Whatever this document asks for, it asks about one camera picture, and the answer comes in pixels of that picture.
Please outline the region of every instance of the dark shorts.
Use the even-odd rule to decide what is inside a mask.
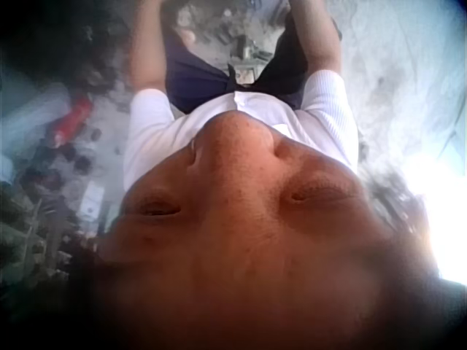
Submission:
[[[287,21],[271,62],[249,87],[237,85],[232,67],[229,67],[228,76],[189,52],[173,31],[165,30],[164,41],[167,96],[185,114],[213,98],[234,91],[267,93],[284,101],[292,109],[300,108],[308,63],[292,20]]]

